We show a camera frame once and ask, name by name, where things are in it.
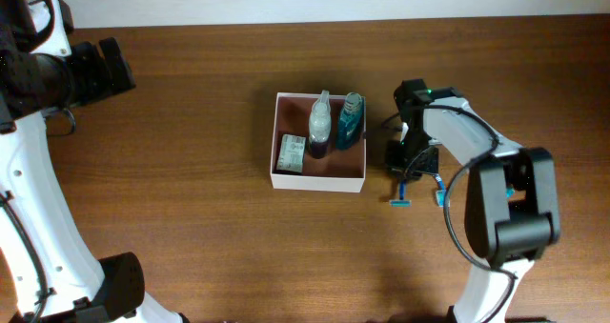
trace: teal bottle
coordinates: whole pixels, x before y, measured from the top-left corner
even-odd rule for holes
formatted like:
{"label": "teal bottle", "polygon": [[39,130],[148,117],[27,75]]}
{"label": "teal bottle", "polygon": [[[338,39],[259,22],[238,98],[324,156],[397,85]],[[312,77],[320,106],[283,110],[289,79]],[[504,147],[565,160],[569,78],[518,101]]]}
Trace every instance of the teal bottle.
{"label": "teal bottle", "polygon": [[360,136],[364,99],[358,93],[349,93],[339,116],[336,148],[345,151],[352,147]]}

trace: brown tabletop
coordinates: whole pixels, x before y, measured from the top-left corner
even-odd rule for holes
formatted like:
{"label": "brown tabletop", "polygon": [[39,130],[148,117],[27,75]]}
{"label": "brown tabletop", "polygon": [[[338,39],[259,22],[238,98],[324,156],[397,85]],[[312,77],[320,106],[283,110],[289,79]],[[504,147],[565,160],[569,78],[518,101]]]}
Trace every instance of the brown tabletop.
{"label": "brown tabletop", "polygon": [[[367,98],[367,126],[394,89],[423,77],[463,91],[508,138],[555,157],[562,232],[508,316],[610,319],[610,16],[79,30],[115,36],[137,89],[74,112],[50,141],[57,177],[91,252],[132,251],[147,290],[192,322],[365,322],[444,314],[469,264],[432,179],[389,207],[385,141],[368,136],[359,194],[274,191],[279,91]],[[458,163],[442,150],[446,181]],[[454,218],[465,242],[465,182]],[[0,267],[0,321],[16,298]]]}

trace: clear bottle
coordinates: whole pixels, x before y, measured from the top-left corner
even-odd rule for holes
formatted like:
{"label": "clear bottle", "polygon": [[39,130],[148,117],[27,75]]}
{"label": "clear bottle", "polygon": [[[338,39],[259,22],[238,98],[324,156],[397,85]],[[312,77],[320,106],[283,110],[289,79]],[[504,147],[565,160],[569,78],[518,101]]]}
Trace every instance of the clear bottle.
{"label": "clear bottle", "polygon": [[309,152],[313,158],[322,158],[328,151],[331,135],[331,105],[329,92],[322,91],[312,106],[309,116]]}
{"label": "clear bottle", "polygon": [[364,99],[358,93],[349,93],[345,98],[345,103],[337,123],[337,149],[342,151],[347,150],[357,141],[363,111]]}

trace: soap bar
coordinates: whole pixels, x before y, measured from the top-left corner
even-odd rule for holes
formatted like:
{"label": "soap bar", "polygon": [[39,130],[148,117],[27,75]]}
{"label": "soap bar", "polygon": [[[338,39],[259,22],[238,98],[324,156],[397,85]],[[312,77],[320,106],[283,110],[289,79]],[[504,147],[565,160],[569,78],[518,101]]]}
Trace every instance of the soap bar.
{"label": "soap bar", "polygon": [[303,173],[303,153],[305,152],[305,137],[285,134],[277,158],[278,171]]}

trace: box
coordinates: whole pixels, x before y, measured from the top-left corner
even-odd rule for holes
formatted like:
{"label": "box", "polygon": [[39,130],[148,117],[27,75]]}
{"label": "box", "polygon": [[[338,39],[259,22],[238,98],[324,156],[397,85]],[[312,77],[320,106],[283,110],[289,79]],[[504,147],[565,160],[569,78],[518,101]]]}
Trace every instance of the box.
{"label": "box", "polygon": [[328,192],[360,192],[366,176],[366,100],[362,113],[360,137],[347,151],[335,148],[338,117],[345,95],[331,95],[331,145],[327,155],[312,158],[307,151],[303,157],[301,175],[275,170],[282,136],[286,133],[309,137],[309,115],[319,94],[278,93],[275,100],[274,138],[271,147],[270,175],[274,189]]}

